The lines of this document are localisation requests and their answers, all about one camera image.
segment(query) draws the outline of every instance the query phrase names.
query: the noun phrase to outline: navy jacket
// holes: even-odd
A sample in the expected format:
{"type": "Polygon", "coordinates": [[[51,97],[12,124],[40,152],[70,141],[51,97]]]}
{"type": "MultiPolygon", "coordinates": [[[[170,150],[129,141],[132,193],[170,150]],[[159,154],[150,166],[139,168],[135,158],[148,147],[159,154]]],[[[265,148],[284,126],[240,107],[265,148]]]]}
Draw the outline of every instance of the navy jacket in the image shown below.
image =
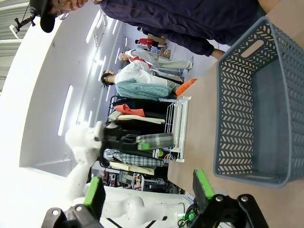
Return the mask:
{"type": "Polygon", "coordinates": [[[98,4],[113,19],[209,56],[214,47],[207,39],[226,44],[244,33],[253,24],[258,1],[103,0],[98,4]]]}

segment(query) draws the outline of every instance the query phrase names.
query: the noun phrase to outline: fluorescent light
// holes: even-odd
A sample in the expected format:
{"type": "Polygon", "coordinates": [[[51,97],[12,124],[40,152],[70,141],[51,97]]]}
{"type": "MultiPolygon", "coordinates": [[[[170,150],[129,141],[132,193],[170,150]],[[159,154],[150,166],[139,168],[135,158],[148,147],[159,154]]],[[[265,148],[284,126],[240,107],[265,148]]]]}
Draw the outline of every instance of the fluorescent light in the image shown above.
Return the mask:
{"type": "Polygon", "coordinates": [[[68,91],[67,91],[66,101],[65,101],[65,105],[63,106],[62,115],[61,115],[61,119],[60,119],[60,124],[59,124],[59,128],[58,128],[58,135],[59,136],[62,135],[63,125],[65,124],[66,115],[67,115],[67,108],[68,108],[68,105],[69,105],[71,97],[72,97],[72,92],[73,92],[73,87],[72,87],[72,85],[70,85],[69,88],[68,88],[68,91]]]}
{"type": "Polygon", "coordinates": [[[106,61],[106,56],[104,56],[103,66],[101,67],[101,70],[100,70],[100,74],[99,74],[99,78],[98,78],[99,81],[100,81],[101,75],[103,75],[104,66],[105,66],[105,61],[106,61]]]}
{"type": "Polygon", "coordinates": [[[118,20],[116,20],[116,22],[115,22],[115,25],[114,25],[114,28],[113,28],[112,35],[114,35],[114,33],[115,33],[115,30],[116,30],[116,27],[117,27],[117,23],[118,23],[118,20]]]}
{"type": "Polygon", "coordinates": [[[108,101],[108,97],[109,97],[110,88],[111,88],[111,86],[109,85],[109,88],[108,88],[108,93],[106,94],[106,98],[105,98],[105,101],[106,101],[106,102],[108,101]]]}
{"type": "Polygon", "coordinates": [[[87,120],[87,122],[89,123],[89,126],[90,126],[90,123],[91,123],[92,114],[93,114],[93,112],[92,112],[92,111],[90,111],[89,119],[87,120]]]}
{"type": "Polygon", "coordinates": [[[95,18],[94,18],[94,20],[93,20],[93,23],[92,23],[92,25],[91,25],[91,28],[90,28],[90,30],[89,30],[89,32],[88,32],[88,34],[87,34],[87,36],[86,36],[86,43],[89,43],[89,41],[90,41],[90,39],[91,39],[91,36],[92,36],[92,33],[93,33],[93,31],[94,31],[94,29],[95,29],[95,27],[96,27],[96,25],[97,25],[97,23],[98,23],[98,20],[99,20],[99,18],[100,18],[100,14],[101,14],[101,12],[100,12],[100,10],[97,12],[97,14],[96,14],[96,16],[95,16],[95,18]]]}
{"type": "Polygon", "coordinates": [[[120,47],[119,47],[118,50],[117,50],[117,55],[116,55],[116,59],[115,59],[115,64],[116,64],[117,59],[118,59],[119,51],[120,51],[120,47]]]}

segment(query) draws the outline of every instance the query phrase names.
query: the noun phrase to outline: light blue garment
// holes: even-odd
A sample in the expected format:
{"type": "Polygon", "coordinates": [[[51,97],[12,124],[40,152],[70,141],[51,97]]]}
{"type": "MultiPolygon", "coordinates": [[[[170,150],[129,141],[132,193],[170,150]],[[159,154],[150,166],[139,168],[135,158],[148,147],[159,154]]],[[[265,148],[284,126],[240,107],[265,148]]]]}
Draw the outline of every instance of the light blue garment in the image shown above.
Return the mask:
{"type": "Polygon", "coordinates": [[[157,84],[137,83],[135,79],[119,82],[115,86],[121,96],[154,101],[157,101],[159,98],[167,98],[172,92],[172,89],[169,87],[157,84]]]}

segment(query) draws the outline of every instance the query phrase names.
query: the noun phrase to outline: person's hand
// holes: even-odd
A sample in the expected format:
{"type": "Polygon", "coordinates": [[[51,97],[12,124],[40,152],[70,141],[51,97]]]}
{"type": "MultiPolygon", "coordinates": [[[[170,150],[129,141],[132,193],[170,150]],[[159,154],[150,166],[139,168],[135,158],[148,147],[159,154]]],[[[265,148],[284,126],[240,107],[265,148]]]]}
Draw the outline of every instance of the person's hand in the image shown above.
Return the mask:
{"type": "Polygon", "coordinates": [[[217,60],[219,60],[223,56],[224,53],[225,53],[224,51],[215,48],[211,55],[214,58],[216,58],[217,60]]]}

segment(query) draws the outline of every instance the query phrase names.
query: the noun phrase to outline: white shirt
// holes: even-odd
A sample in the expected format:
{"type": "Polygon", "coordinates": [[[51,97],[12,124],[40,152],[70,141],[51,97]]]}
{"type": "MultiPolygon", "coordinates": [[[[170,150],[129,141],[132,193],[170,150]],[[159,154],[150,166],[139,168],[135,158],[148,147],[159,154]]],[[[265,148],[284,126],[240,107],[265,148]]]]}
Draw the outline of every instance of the white shirt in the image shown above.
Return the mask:
{"type": "Polygon", "coordinates": [[[152,75],[148,64],[135,60],[125,66],[116,76],[115,84],[134,78],[138,83],[149,83],[167,86],[167,80],[152,75]]]}

